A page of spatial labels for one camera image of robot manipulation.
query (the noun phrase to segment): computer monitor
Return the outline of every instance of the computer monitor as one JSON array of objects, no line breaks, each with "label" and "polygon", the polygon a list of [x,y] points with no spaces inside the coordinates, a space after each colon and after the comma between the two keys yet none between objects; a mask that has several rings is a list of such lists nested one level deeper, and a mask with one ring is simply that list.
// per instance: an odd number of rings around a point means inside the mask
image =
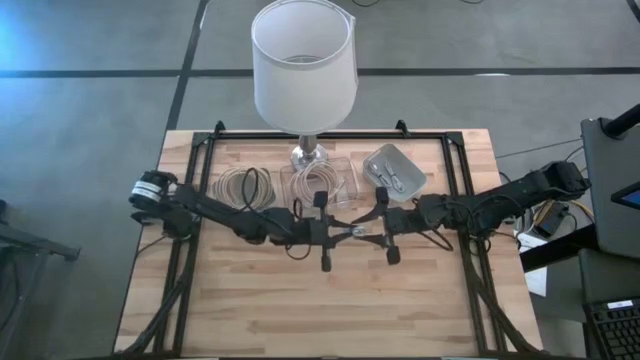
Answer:
[{"label": "computer monitor", "polygon": [[611,201],[640,210],[640,181],[616,191],[611,195]]}]

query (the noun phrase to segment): wooden tabletop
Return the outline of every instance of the wooden tabletop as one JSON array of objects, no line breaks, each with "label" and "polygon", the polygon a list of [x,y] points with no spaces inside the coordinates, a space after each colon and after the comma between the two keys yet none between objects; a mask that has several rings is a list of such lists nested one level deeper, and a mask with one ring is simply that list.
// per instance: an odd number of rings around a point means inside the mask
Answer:
[{"label": "wooden tabletop", "polygon": [[[460,131],[476,193],[500,185],[489,132]],[[180,181],[184,179],[192,133],[167,133],[158,169],[173,172]],[[348,222],[373,206],[374,189],[362,179],[362,161],[385,143],[397,146],[427,175],[424,194],[449,192],[439,141],[321,141],[331,158],[350,158],[357,172],[359,199],[347,209],[332,210],[338,219]],[[284,206],[279,172],[289,166],[295,146],[296,141],[282,140],[217,141],[209,184],[231,167],[267,168],[279,201],[274,206]],[[460,191],[464,192],[455,150],[453,155]],[[378,221],[368,231],[376,233],[381,228]],[[160,231],[160,227],[146,228],[140,246],[157,239]],[[384,250],[360,241],[345,241],[332,251],[332,272],[323,273],[317,247],[307,259],[294,261],[281,247],[247,244],[231,230],[205,221],[183,356],[476,355],[456,233],[441,231],[451,240],[454,252],[445,252],[416,234],[398,236],[402,262],[388,266]],[[131,344],[158,309],[170,249],[167,240],[137,259],[116,350]],[[302,255],[305,250],[292,252]],[[492,238],[489,258],[500,306],[527,340],[540,348],[514,240]],[[483,318],[491,338],[486,311]],[[175,316],[171,316],[167,344],[171,344],[174,324]]]}]

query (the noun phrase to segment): keyboard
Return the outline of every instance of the keyboard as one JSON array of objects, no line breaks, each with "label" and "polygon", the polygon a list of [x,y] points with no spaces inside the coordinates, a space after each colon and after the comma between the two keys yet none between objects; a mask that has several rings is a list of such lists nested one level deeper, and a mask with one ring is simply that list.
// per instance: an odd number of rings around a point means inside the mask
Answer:
[{"label": "keyboard", "polygon": [[640,360],[640,298],[584,305],[603,359]]}]

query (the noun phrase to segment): white lampshade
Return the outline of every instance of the white lampshade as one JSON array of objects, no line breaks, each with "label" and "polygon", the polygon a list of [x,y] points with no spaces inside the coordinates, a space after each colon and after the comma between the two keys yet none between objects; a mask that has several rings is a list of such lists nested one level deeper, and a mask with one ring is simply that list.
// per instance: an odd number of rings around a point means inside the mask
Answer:
[{"label": "white lampshade", "polygon": [[355,18],[326,0],[279,0],[253,20],[256,108],[298,135],[335,128],[358,89]]}]

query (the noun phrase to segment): black metal frame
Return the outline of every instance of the black metal frame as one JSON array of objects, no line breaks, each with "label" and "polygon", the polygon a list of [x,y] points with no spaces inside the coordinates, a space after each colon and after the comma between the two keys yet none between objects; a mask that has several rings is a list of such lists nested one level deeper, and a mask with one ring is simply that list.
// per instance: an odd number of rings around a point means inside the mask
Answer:
[{"label": "black metal frame", "polygon": [[[187,165],[187,175],[185,177],[185,183],[193,184],[193,178],[195,174],[195,167],[198,160],[198,154],[204,150],[204,160],[202,165],[202,174],[199,184],[199,191],[206,191],[208,185],[208,179],[212,166],[213,151],[215,143],[218,140],[295,140],[296,135],[290,135],[281,132],[226,132],[222,122],[218,122],[215,131],[208,132],[196,132],[193,134],[191,153],[189,155],[189,162]],[[446,168],[447,180],[449,182],[449,190],[452,195],[458,195],[458,180],[456,178],[454,166],[452,147],[454,147],[458,153],[462,182],[464,184],[465,192],[469,195],[474,194],[473,183],[471,180],[471,172],[469,169],[469,163],[467,160],[466,150],[464,146],[464,139],[460,132],[409,132],[406,124],[400,120],[396,125],[396,130],[386,132],[370,132],[370,131],[345,131],[345,132],[327,132],[318,135],[320,140],[339,140],[339,139],[413,139],[413,140],[436,140],[439,141],[443,149],[443,157]],[[201,219],[196,219],[196,227],[192,237],[186,242],[189,243],[189,249],[187,253],[187,260],[184,265],[184,270],[178,280],[177,267],[178,258],[180,257],[180,251],[182,242],[174,242],[170,261],[167,270],[167,278],[165,282],[163,302],[162,305],[151,321],[150,325],[142,333],[146,337],[145,341],[141,343],[134,351],[124,353],[115,353],[109,359],[170,359],[179,358],[182,352],[182,342],[184,340],[184,332],[186,327],[186,317],[189,306],[189,295],[191,292],[191,283],[193,279],[193,273],[195,270],[195,260],[197,255],[197,247],[199,242],[199,232]],[[461,249],[462,265],[464,269],[467,294],[469,297],[469,306],[471,309],[471,318],[473,323],[473,329],[476,339],[476,346],[479,356],[492,356],[492,357],[511,357],[511,356],[525,356],[527,358],[559,358],[550,355],[542,354],[530,354],[531,347],[522,345],[521,340],[516,333],[515,327],[509,322],[506,314],[502,312],[498,306],[495,287],[493,283],[493,277],[491,274],[491,267],[489,265],[489,257],[486,249],[479,246],[478,261],[480,264],[481,274],[478,276],[471,257],[470,251],[470,238],[465,231],[458,231],[459,245]],[[482,314],[480,310],[480,302],[478,297],[483,299],[491,314],[491,325],[494,332],[494,338],[496,341],[496,350],[490,350],[487,344],[487,336],[484,330],[484,323],[482,320]],[[166,319],[169,312],[180,298],[180,305],[178,310],[178,318],[175,328],[174,342],[171,350],[165,350],[164,339],[166,337],[167,323]],[[516,349],[523,353],[510,353],[507,350],[505,334],[511,334],[510,339],[515,345]],[[151,352],[145,353],[145,349],[150,344],[151,339],[154,338],[154,344]]]}]

